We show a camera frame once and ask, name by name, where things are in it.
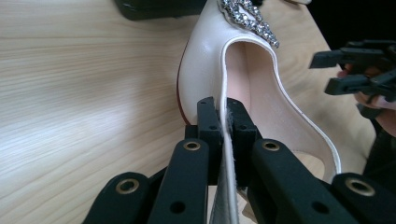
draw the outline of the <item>leather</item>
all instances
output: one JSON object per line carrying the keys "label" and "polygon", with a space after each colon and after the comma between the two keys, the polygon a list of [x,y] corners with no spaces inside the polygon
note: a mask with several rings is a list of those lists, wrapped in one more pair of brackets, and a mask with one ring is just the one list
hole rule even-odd
{"label": "leather", "polygon": [[341,171],[331,140],[286,94],[270,45],[228,23],[217,0],[206,2],[191,33],[179,68],[177,95],[183,118],[189,124],[196,124],[196,104],[201,99],[213,96],[219,111],[224,147],[212,223],[238,223],[227,97],[244,103],[263,137],[281,141],[293,152],[320,159],[325,181],[330,182]]}

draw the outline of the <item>wooden table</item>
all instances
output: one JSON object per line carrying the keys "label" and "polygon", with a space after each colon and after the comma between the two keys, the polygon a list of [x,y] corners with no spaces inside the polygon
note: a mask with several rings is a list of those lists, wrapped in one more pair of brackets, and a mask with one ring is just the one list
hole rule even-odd
{"label": "wooden table", "polygon": [[[267,0],[291,99],[361,172],[374,139],[352,96],[323,93],[338,68],[304,6]],[[128,21],[112,0],[0,2],[0,223],[80,223],[114,175],[150,176],[183,138],[176,80],[198,16]]]}

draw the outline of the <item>rhinestone embellishment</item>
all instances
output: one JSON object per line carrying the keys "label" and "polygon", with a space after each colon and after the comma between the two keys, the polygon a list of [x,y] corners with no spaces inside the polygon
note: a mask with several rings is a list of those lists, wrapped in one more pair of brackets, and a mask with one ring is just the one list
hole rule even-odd
{"label": "rhinestone embellishment", "polygon": [[273,47],[279,47],[270,25],[250,0],[219,0],[219,8],[230,23],[255,33]]}

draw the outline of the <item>table surface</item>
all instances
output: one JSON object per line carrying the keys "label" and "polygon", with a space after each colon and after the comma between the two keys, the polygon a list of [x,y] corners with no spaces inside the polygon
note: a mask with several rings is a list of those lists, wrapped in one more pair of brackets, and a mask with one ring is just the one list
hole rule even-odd
{"label": "table surface", "polygon": [[[323,93],[339,68],[305,6],[266,0],[290,98],[361,172],[375,137],[352,96]],[[183,139],[177,69],[198,16],[128,21],[112,0],[0,2],[0,223],[80,223],[106,182],[150,176]]]}

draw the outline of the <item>high heel shoe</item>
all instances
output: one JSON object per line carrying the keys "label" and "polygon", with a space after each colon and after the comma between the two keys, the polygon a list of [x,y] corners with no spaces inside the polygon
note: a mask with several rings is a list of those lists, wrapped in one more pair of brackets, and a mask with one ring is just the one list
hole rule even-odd
{"label": "high heel shoe", "polygon": [[272,50],[278,42],[257,11],[245,0],[208,0],[192,31],[177,77],[179,108],[187,123],[196,123],[198,101],[215,99],[224,131],[219,182],[226,183],[222,194],[230,201],[224,206],[231,213],[235,212],[236,199],[227,97],[244,104],[264,138],[281,141],[293,152],[323,162],[325,181],[330,182],[341,171],[331,140],[286,94]]}

